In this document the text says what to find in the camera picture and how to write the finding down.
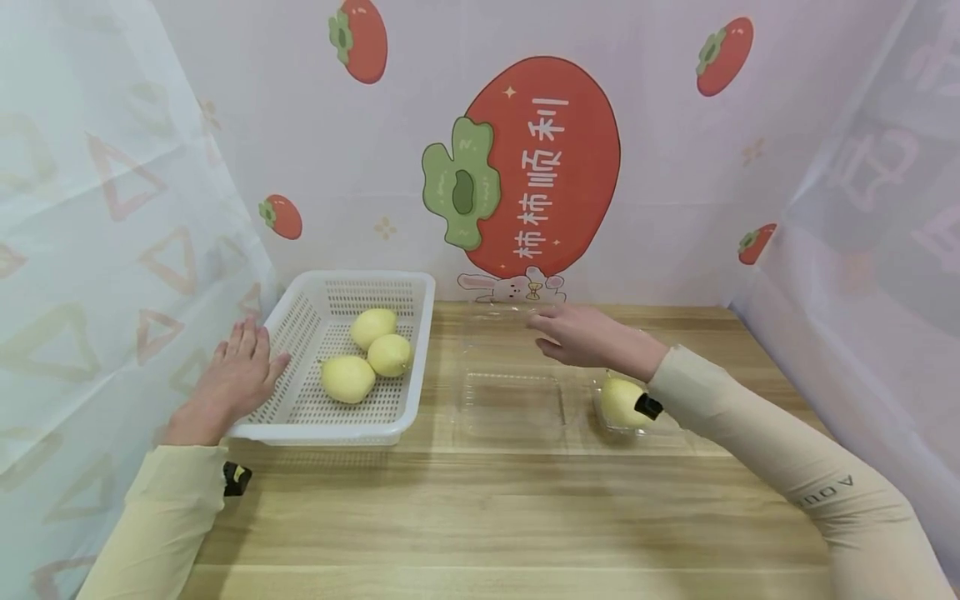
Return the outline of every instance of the white plastic basket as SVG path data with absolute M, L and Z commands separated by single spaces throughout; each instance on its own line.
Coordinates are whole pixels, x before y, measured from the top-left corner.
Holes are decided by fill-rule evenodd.
M 435 290 L 426 273 L 310 271 L 298 276 L 266 322 L 271 354 L 290 352 L 290 366 L 273 397 L 230 435 L 273 445 L 396 444 L 420 406 Z M 396 312 L 397 333 L 413 346 L 413 365 L 402 378 L 377 377 L 359 404 L 337 402 L 320 385 L 320 363 L 339 354 L 364 355 L 349 330 L 370 308 Z

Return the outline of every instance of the rabbit illustration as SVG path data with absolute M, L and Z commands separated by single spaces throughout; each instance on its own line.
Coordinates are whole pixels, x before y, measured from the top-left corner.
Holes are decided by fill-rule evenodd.
M 559 291 L 564 278 L 547 277 L 537 267 L 527 267 L 526 275 L 509 279 L 464 273 L 457 283 L 465 290 L 486 290 L 488 294 L 476 299 L 478 302 L 566 302 L 566 294 Z

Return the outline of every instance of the persimmon illustration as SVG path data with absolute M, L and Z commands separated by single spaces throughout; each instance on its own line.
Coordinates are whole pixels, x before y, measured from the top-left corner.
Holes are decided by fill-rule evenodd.
M 705 96 L 722 92 L 736 77 L 754 45 L 754 24 L 738 17 L 715 34 L 710 34 L 700 50 L 697 64 L 697 89 Z
M 610 101 L 582 68 L 557 57 L 497 75 L 454 122 L 450 152 L 423 153 L 423 203 L 446 219 L 444 240 L 498 277 L 553 276 L 587 250 L 620 171 Z
M 387 28 L 370 0 L 347 0 L 327 21 L 337 60 L 361 84 L 375 84 L 387 68 Z
M 273 194 L 257 206 L 260 217 L 268 228 L 280 237 L 296 240 L 303 233 L 303 220 L 292 202 Z
M 770 241 L 776 228 L 776 223 L 770 223 L 744 235 L 743 239 L 740 240 L 738 251 L 740 262 L 745 265 L 756 264 L 756 260 L 760 258 L 760 253 L 766 248 L 767 242 Z

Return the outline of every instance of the arm sleeve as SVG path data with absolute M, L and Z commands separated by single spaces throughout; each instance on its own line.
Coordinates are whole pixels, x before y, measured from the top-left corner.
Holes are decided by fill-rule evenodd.
M 77 600 L 176 599 L 224 507 L 226 455 L 223 447 L 165 445 L 147 454 Z
M 804 511 L 827 542 L 838 600 L 954 600 L 907 499 L 849 451 L 686 348 L 650 395 Z

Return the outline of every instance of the hand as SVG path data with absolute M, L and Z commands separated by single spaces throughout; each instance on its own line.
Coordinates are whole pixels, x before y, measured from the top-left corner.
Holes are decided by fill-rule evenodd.
M 234 423 L 274 394 L 276 380 L 289 363 L 286 352 L 270 361 L 266 327 L 257 327 L 252 317 L 235 323 L 230 339 L 214 350 L 193 395 L 170 418 L 163 443 L 219 444 Z
M 527 319 L 527 327 L 552 338 L 537 340 L 544 356 L 574 367 L 611 369 L 641 381 L 653 379 L 668 351 L 650 334 L 590 306 L 542 308 Z

